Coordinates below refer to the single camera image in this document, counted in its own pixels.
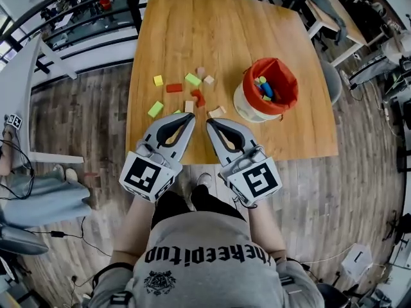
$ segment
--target black railing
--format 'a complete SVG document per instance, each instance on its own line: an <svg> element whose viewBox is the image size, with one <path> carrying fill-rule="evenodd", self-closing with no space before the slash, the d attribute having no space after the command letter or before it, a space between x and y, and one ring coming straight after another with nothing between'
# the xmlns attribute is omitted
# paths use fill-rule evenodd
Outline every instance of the black railing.
<svg viewBox="0 0 411 308"><path fill-rule="evenodd" d="M99 11L99 3L102 0L85 0L85 1L81 1L77 4L75 4L74 6L72 6L71 8L68 8L64 11L61 11L60 13L53 15L51 17L48 17L47 20L45 20L41 25L37 26L36 28L33 28L32 30L30 30L29 32L27 32L27 34L25 34L25 36L23 36L22 38L20 38L19 40L15 40L12 37L12 34L19 29L21 26L24 26L24 24L30 20L32 17L34 17L35 15L37 15L38 13L41 14L42 11L44 11L48 6L52 5L53 3L57 2L57 1L64 1L64 0L44 0L43 2L39 3L36 7L32 8L31 10L28 10L22 17L20 17L19 19L17 19L12 26L6 30L4 33L2 32L2 30L4 31L4 29L6 28L7 25L3 25L2 28L0 28L0 44L2 42L7 42L10 45L10 49L9 51L11 51L12 49L19 51L22 49L22 43L26 40L26 39L30 39L32 38L32 36L36 35L36 33L40 32L40 31L44 31L46 28L52 28L54 24L56 24L56 22L61 21L62 18L65 15L69 15L70 13L73 13L73 16L76 14L81 15L82 11L84 10L90 10L92 8L97 8L96 11ZM105 34L107 32L111 32L111 31L117 31L117 30L121 30L124 28L129 28L131 26L135 27L137 30L137 35L132 35L130 38L121 38L121 39L114 39L108 42L104 42L104 43L100 43L100 44L95 44L92 45L90 47L87 48L83 48L83 49L78 49L75 52L71 52L69 54L66 54L62 57L62 59L66 59L69 58L71 56L75 56L77 54L80 53L84 53L86 51L90 51L93 49L97 49L99 47L104 47L104 46L108 46L111 44L116 44L119 42L125 42L128 40L135 40L138 37L138 33L141 27L141 22L142 22L142 18L141 18L141 14L140 14L140 8L144 8L146 6L146 4L140 4L139 0L125 0L127 3L125 6L122 6L122 8L118 8L117 10L108 10L108 11L99 11L97 12L96 15L92 15L91 17L88 17L86 19L80 19L79 21L76 21L70 25L67 25L65 28L62 28L60 30L54 30L52 33L50 33L45 39L44 42L46 44L48 44L49 46L51 46L52 50L56 51L56 50L61 50L64 49L68 46L73 46L79 42L83 42L87 39L93 38L93 37L97 37L99 35ZM274 4L274 0L267 0L269 3ZM296 10L298 11L302 4L305 2L305 0L281 0L282 3L281 5L285 8L289 8L292 10ZM123 24L117 24L115 26L106 26L106 28L97 30L97 31L93 31L91 33L86 33L80 37L76 37L76 38L72 38L72 39L68 39L66 42L61 43L57 46L53 46L52 45L52 41L53 39L56 39L58 36L64 35L65 33L70 33L73 30L79 28L80 26L84 26L87 23L90 22L95 22L99 19L112 19L114 15L120 15L122 13L128 13L130 12L131 18L129 22L124 22ZM4 62L7 62L7 60L4 58L4 56L7 55L7 53L9 52L7 51L3 56L0 56L0 60L3 60ZM37 60L37 67L38 69L44 71L45 73L48 73L48 66L50 66L53 62L49 62L46 65L42 64L39 61L39 58L42 58L43 55L40 55L38 57Z"/></svg>

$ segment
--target white bucket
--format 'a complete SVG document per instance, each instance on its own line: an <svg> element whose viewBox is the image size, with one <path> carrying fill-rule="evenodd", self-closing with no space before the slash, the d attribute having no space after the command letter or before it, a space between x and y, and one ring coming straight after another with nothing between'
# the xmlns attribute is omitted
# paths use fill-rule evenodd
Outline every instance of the white bucket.
<svg viewBox="0 0 411 308"><path fill-rule="evenodd" d="M234 107L236 108L237 113L239 113L239 115L243 119L247 120L248 122L260 123L260 122L265 122L268 120L277 119L277 117L280 116L280 114L277 114L277 115L264 114L256 110L254 107L252 107L244 95L242 81L238 85L236 92L234 93L233 101L234 101Z"/></svg>

